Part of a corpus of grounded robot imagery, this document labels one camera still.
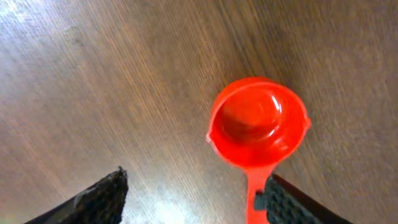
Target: red plastic object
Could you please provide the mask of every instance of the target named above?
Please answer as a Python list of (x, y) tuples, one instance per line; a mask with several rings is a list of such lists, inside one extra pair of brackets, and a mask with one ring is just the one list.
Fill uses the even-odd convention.
[(311, 126), (301, 99), (273, 81), (252, 77), (228, 85), (211, 112), (207, 140), (220, 157), (248, 177), (247, 224), (267, 224), (254, 210), (256, 191), (275, 166), (291, 155)]

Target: red plastic scoop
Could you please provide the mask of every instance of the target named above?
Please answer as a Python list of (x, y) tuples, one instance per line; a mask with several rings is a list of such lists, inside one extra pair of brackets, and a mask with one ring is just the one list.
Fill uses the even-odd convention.
[(227, 162), (248, 177), (247, 224), (267, 224), (254, 210), (256, 191), (265, 187), (275, 166), (302, 142), (311, 121), (300, 98), (262, 77), (227, 86), (214, 103), (207, 140)]

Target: round red bowl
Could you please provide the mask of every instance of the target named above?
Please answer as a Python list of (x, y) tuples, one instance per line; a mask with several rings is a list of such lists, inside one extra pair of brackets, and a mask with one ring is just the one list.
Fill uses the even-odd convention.
[(251, 169), (291, 155), (310, 125), (290, 89), (263, 77), (243, 78), (217, 96), (207, 140), (229, 163)]

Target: tabletop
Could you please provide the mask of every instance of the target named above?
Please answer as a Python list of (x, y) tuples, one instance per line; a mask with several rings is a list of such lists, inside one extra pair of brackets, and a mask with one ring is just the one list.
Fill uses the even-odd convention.
[(122, 166), (123, 223), (244, 223), (205, 141), (216, 95), (268, 77), (312, 127), (276, 173), (354, 223), (398, 220), (398, 2), (1, 0), (0, 223)]

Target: brown wood grain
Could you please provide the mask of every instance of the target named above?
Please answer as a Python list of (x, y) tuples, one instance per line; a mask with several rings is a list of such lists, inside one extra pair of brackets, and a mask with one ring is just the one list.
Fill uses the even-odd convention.
[(354, 223), (398, 220), (398, 2), (0, 1), (0, 223), (112, 172), (124, 223), (244, 223), (246, 179), (205, 142), (248, 76), (313, 126), (277, 173)]

